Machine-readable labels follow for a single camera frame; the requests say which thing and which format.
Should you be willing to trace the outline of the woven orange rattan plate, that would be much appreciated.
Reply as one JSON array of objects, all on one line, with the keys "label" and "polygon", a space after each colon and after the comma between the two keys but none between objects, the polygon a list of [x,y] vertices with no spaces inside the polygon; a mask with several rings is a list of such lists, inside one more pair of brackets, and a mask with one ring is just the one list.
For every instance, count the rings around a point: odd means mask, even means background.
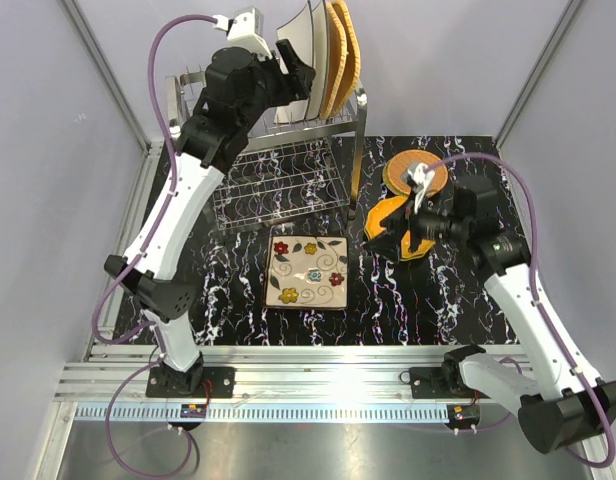
[{"label": "woven orange rattan plate", "polygon": [[[440,162],[441,159],[425,150],[410,149],[402,151],[392,157],[385,165],[382,173],[383,182],[387,189],[398,196],[407,197],[411,191],[405,180],[405,174],[412,165],[424,163],[428,166]],[[445,165],[435,170],[435,177],[426,195],[432,197],[440,193],[448,181],[448,170]]]}]

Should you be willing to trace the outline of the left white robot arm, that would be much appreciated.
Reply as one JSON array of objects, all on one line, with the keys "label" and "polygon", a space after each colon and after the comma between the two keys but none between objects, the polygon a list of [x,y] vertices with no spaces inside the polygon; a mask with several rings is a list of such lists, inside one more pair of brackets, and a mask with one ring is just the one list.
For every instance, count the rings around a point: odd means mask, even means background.
[{"label": "left white robot arm", "polygon": [[269,58],[237,46],[213,55],[148,219],[126,252],[105,262],[156,334],[161,354],[151,366],[151,396],[191,397],[208,385],[188,315],[199,290],[174,276],[204,205],[248,145],[252,128],[267,110],[310,96],[315,70],[289,40],[276,47]]}]

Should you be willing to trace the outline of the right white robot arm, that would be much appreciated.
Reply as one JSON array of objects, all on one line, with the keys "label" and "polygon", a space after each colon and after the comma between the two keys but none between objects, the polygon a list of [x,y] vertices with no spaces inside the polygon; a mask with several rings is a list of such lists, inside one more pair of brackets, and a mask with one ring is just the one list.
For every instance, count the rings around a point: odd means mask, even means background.
[{"label": "right white robot arm", "polygon": [[380,201],[366,220],[368,251],[390,261],[422,253],[434,242],[458,249],[517,334],[532,378],[468,345],[447,352],[441,385],[453,397],[482,394],[513,414],[542,454],[603,433],[616,419],[616,381],[605,381],[569,337],[531,270],[527,245],[499,226],[497,193],[486,177],[454,185],[452,210],[427,207],[421,186]]}]

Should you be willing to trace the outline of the grey square plate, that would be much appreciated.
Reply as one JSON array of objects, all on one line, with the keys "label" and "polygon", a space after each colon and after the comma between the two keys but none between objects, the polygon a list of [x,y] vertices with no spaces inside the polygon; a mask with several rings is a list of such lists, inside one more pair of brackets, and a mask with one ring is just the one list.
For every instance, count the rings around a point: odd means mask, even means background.
[{"label": "grey square plate", "polygon": [[[306,65],[313,62],[313,21],[311,2],[307,1],[302,10],[276,31],[278,40],[288,40]],[[307,113],[308,100],[298,100],[287,106],[278,107],[275,123],[278,125],[302,122]]]}]

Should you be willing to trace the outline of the orange polka dot plate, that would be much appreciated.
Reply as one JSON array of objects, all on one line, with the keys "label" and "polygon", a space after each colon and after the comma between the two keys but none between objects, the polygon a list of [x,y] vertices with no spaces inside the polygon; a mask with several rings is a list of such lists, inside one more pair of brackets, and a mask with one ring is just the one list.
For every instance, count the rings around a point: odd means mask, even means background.
[{"label": "orange polka dot plate", "polygon": [[[394,196],[380,200],[368,213],[368,218],[383,219],[392,211],[406,205],[407,198],[403,196]],[[410,248],[410,254],[402,258],[400,262],[418,260],[425,257],[428,252],[435,246],[432,240],[420,240],[418,244],[412,239],[411,234],[407,232],[403,238],[403,246]]]}]

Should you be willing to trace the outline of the woven bamboo plate green rim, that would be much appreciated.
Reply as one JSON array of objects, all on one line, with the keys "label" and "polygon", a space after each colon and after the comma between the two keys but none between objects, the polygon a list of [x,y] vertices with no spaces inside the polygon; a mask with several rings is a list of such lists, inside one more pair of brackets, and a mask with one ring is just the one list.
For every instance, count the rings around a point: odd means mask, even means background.
[{"label": "woven bamboo plate green rim", "polygon": [[405,179],[407,170],[401,167],[390,169],[386,167],[382,172],[382,179],[387,189],[394,195],[407,197],[411,193],[411,186]]}]

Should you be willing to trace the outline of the floral square plate dark rim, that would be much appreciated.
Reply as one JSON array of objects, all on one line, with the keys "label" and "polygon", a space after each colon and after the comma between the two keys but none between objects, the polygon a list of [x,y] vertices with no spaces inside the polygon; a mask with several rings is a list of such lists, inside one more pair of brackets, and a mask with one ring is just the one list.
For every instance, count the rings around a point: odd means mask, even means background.
[{"label": "floral square plate dark rim", "polygon": [[289,311],[344,311],[347,308],[347,305],[310,305],[310,304],[298,304],[298,303],[289,303],[289,304],[264,304],[262,308],[267,309],[276,309],[276,310],[289,310]]}]

